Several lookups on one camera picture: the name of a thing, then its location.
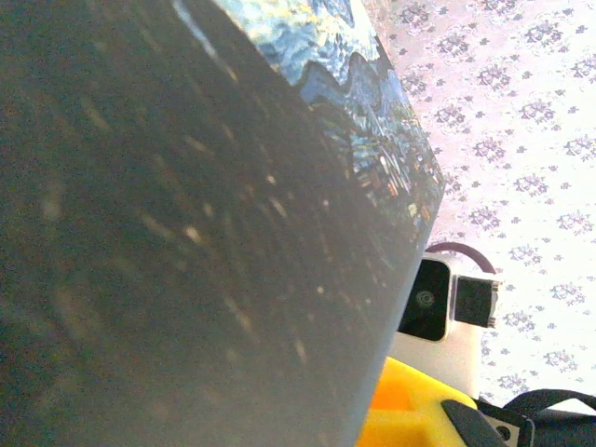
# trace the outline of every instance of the floral pattern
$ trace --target floral pattern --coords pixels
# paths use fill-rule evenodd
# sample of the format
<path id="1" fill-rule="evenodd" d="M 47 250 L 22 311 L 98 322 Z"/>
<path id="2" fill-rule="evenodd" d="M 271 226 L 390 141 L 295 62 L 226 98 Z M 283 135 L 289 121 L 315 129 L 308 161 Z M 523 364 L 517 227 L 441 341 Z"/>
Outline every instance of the floral pattern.
<path id="1" fill-rule="evenodd" d="M 593 393 L 596 1 L 364 4 L 445 174 L 431 243 L 477 247 L 505 281 L 483 396 Z"/>

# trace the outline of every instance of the yellow object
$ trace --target yellow object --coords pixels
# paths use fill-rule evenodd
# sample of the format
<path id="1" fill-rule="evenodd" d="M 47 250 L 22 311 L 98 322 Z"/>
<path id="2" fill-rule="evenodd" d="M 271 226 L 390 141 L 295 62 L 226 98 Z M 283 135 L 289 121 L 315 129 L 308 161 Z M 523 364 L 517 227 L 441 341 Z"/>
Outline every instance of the yellow object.
<path id="1" fill-rule="evenodd" d="M 444 400 L 477 408 L 464 393 L 387 359 L 357 446 L 466 447 L 440 406 Z"/>

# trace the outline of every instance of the dark gray surface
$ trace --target dark gray surface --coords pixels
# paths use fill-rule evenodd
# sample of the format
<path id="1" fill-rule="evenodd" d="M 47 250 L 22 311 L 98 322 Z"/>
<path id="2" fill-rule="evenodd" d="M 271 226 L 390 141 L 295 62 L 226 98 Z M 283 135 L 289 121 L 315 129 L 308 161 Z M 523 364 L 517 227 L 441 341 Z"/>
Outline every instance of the dark gray surface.
<path id="1" fill-rule="evenodd" d="M 3 7 L 8 445 L 358 435 L 429 226 L 391 224 L 245 36 L 189 8 L 217 58 L 164 2 Z"/>

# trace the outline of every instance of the patterned wallpaper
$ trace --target patterned wallpaper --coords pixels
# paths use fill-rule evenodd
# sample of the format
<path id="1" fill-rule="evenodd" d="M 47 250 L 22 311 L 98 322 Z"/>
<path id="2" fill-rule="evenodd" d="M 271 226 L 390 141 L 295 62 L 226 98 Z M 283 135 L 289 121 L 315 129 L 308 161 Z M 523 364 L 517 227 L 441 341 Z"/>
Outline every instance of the patterned wallpaper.
<path id="1" fill-rule="evenodd" d="M 596 1 L 365 0 L 447 182 L 432 241 L 505 284 L 483 396 L 596 385 Z"/>

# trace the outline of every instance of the camera lens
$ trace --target camera lens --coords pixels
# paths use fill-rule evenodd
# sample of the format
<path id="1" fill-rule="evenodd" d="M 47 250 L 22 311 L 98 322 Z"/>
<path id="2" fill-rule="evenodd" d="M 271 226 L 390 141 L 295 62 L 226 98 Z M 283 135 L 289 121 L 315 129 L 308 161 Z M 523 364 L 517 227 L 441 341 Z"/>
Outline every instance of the camera lens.
<path id="1" fill-rule="evenodd" d="M 449 267 L 423 259 L 401 319 L 399 332 L 432 342 L 445 335 L 449 301 Z"/>

